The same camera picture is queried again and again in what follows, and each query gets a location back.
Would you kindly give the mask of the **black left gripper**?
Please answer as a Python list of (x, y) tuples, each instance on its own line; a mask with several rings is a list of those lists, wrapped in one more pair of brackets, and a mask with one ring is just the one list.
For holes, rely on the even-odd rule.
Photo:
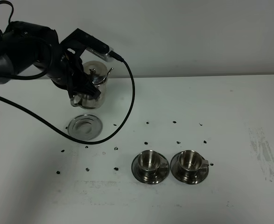
[(84, 72), (82, 59), (83, 51), (75, 54), (69, 51), (54, 50), (52, 65), (47, 76), (60, 89), (67, 90), (70, 100), (78, 94), (97, 99), (101, 92), (92, 82), (89, 75)]

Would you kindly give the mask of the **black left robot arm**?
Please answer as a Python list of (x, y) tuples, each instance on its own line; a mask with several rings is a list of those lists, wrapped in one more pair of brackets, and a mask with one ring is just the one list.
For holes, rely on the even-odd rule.
[(0, 84), (34, 79), (20, 76), (34, 65), (40, 76), (46, 75), (56, 87), (67, 90), (70, 98), (77, 94), (98, 98), (101, 92), (84, 72), (80, 58), (93, 43), (94, 38), (78, 28), (59, 42), (57, 32), (49, 27), (11, 22), (0, 40)]

